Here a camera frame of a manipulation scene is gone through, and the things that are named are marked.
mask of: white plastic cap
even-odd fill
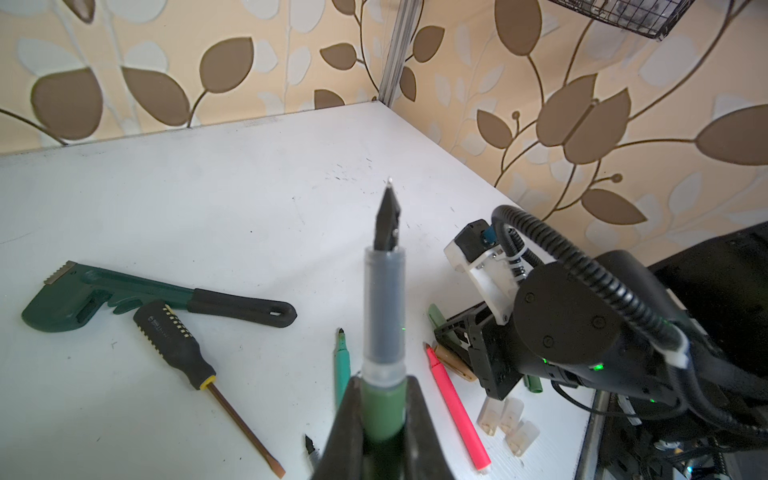
[[[522,457],[528,447],[538,438],[538,427],[530,422],[523,422],[521,427],[507,435],[507,446],[516,457]]]
[[[523,401],[520,399],[507,399],[502,411],[502,420],[498,424],[505,434],[512,433],[520,423],[520,417],[523,415]]]
[[[483,432],[490,436],[496,433],[496,427],[502,420],[502,411],[504,410],[504,402],[491,397],[485,397],[485,402],[480,409],[480,416],[478,416],[478,425]]]

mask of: wire basket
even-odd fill
[[[694,0],[550,0],[644,37],[666,37]]]

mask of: wall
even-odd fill
[[[0,0],[0,153],[370,101],[398,7]]]
[[[768,220],[765,0],[698,0],[662,42],[545,0],[427,0],[424,25],[393,109],[587,252]]]

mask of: white tabletop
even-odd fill
[[[371,103],[0,158],[0,477],[275,478],[212,396],[156,354],[133,312],[104,306],[66,333],[22,322],[42,281],[73,260],[292,303],[285,329],[179,315],[285,478],[308,478],[303,435],[322,449],[335,412],[338,327],[353,372],[361,366],[363,249],[390,176],[408,254],[408,371],[455,477],[479,476],[428,368],[425,312],[480,300],[442,249],[509,200]],[[452,378],[476,419],[484,391]],[[541,430],[523,458],[478,429],[493,461],[484,478],[572,477],[588,414],[544,387],[512,392]]]

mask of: screwdriver shaft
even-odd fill
[[[221,404],[221,406],[227,411],[227,413],[230,414],[230,417],[232,417],[232,420],[235,421],[238,427],[240,427],[240,430],[243,431],[246,437],[250,440],[251,443],[253,443],[253,446],[256,447],[256,450],[259,451],[261,456],[264,457],[266,460],[266,463],[270,464],[270,468],[273,472],[275,472],[275,475],[278,476],[278,478],[282,478],[283,475],[286,474],[286,471],[283,469],[283,466],[280,465],[280,462],[278,462],[267,450],[266,447],[259,441],[258,438],[253,434],[251,429],[246,425],[245,421],[240,417],[240,415],[235,412],[235,409],[232,408],[232,405],[227,401],[227,399],[224,398],[223,395],[221,395],[221,392],[219,392],[219,389],[216,388],[216,386],[213,383],[209,383],[208,390],[214,395],[216,400]]]

